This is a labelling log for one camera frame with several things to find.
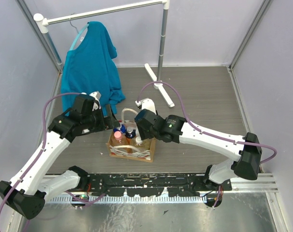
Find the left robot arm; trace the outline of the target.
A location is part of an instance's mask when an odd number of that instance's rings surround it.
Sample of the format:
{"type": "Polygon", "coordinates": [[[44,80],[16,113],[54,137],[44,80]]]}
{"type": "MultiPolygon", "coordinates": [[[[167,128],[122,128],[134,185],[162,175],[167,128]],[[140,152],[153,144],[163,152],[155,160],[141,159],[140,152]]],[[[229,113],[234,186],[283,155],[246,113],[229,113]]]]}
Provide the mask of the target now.
{"type": "Polygon", "coordinates": [[[63,174],[42,182],[43,177],[57,157],[79,136],[111,130],[120,124],[110,105],[100,105],[101,94],[96,91],[75,96],[74,104],[55,117],[47,127],[42,144],[10,181],[0,181],[0,196],[5,204],[30,220],[43,209],[45,203],[71,189],[88,188],[88,173],[77,166],[63,174]]]}

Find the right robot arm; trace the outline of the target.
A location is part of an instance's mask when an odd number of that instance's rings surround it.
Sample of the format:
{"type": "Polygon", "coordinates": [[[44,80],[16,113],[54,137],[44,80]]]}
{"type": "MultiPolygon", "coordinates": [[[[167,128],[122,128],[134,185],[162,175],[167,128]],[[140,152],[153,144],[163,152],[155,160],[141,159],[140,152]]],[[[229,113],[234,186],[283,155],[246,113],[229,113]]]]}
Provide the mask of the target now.
{"type": "Polygon", "coordinates": [[[134,119],[142,140],[155,138],[165,143],[196,145],[226,156],[228,159],[209,165],[202,179],[208,190],[215,190],[223,182],[240,177],[246,180],[258,178],[262,150],[255,146],[255,134],[236,136],[199,127],[184,117],[158,114],[143,109],[134,119]]]}

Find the white metal clothes rack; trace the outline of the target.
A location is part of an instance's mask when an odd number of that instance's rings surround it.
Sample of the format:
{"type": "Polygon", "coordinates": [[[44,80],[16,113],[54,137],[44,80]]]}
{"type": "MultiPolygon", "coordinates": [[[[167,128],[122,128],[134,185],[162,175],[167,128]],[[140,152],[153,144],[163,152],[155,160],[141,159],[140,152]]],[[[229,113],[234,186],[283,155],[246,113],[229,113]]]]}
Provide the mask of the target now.
{"type": "Polygon", "coordinates": [[[79,13],[79,14],[71,14],[71,15],[57,17],[53,19],[47,19],[42,14],[36,13],[33,16],[33,20],[37,24],[40,32],[46,35],[49,32],[47,27],[52,24],[58,24],[58,23],[72,21],[76,19],[88,18],[88,17],[97,16],[97,15],[105,15],[105,14],[110,14],[114,12],[120,12],[120,11],[147,7],[152,5],[159,5],[159,4],[163,5],[163,16],[162,16],[162,26],[161,26],[161,33],[160,33],[160,46],[159,46],[159,54],[158,54],[157,73],[155,73],[151,69],[148,63],[144,64],[144,68],[147,74],[149,75],[149,77],[151,78],[151,80],[154,82],[153,84],[154,88],[160,92],[160,94],[162,95],[168,107],[172,108],[175,106],[175,104],[172,101],[171,97],[166,92],[166,90],[164,89],[163,82],[161,81],[163,60],[164,60],[164,48],[165,48],[165,40],[166,40],[166,30],[167,30],[167,17],[168,17],[168,10],[170,7],[169,0],[147,0],[142,2],[130,3],[130,4],[121,5],[121,6],[114,6],[114,7],[109,7],[105,9],[79,13]]]}

